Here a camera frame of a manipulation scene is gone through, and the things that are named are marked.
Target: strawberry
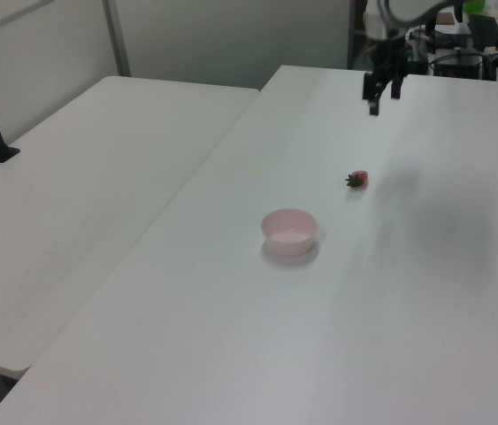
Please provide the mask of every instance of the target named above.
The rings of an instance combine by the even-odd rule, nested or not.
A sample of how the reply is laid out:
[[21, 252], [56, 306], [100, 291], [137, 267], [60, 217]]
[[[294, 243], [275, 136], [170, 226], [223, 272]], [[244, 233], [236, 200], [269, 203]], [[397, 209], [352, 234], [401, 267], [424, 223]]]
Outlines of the strawberry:
[[345, 179], [347, 186], [350, 188], [366, 188], [369, 182], [369, 174], [366, 171], [355, 171], [349, 174], [349, 178]]

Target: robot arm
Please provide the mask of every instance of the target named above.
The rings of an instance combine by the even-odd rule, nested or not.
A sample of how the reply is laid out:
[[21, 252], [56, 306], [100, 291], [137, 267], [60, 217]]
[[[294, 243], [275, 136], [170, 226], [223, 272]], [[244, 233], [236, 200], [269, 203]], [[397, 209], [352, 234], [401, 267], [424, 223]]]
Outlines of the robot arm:
[[363, 99], [371, 115], [379, 114], [379, 100], [389, 82], [392, 98], [399, 99], [404, 77], [408, 74], [405, 35], [408, 29], [425, 24], [444, 7], [465, 0], [369, 0], [364, 14], [374, 69], [364, 75]]

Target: table surface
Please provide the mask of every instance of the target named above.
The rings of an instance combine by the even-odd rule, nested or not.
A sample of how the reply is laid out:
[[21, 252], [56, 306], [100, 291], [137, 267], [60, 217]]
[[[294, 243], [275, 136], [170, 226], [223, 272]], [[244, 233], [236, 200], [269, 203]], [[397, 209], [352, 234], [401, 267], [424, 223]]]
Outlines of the table surface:
[[109, 77], [0, 164], [0, 373], [20, 377], [257, 96]]
[[[362, 82], [283, 66], [0, 424], [497, 425], [498, 84], [411, 75], [372, 117]], [[296, 259], [284, 207], [319, 224]]]

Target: green object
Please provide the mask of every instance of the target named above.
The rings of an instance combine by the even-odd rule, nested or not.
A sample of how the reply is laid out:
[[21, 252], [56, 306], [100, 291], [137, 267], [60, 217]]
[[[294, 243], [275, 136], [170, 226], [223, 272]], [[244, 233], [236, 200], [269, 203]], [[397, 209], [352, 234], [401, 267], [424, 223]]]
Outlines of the green object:
[[350, 186], [351, 188], [360, 188], [361, 186], [363, 186], [364, 180], [358, 174], [349, 174], [349, 178], [345, 179], [345, 182], [348, 182], [347, 186]]
[[481, 13], [485, 10], [485, 6], [487, 5], [487, 0], [471, 0], [468, 3], [465, 3], [463, 10], [465, 13]]

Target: pink bowl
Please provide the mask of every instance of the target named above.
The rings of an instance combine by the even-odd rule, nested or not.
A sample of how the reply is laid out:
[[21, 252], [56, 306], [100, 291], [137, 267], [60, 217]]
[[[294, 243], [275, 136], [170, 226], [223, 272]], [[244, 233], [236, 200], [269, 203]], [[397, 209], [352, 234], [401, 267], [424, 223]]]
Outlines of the pink bowl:
[[308, 212], [286, 209], [268, 214], [260, 228], [271, 251], [294, 257], [310, 250], [318, 223]]

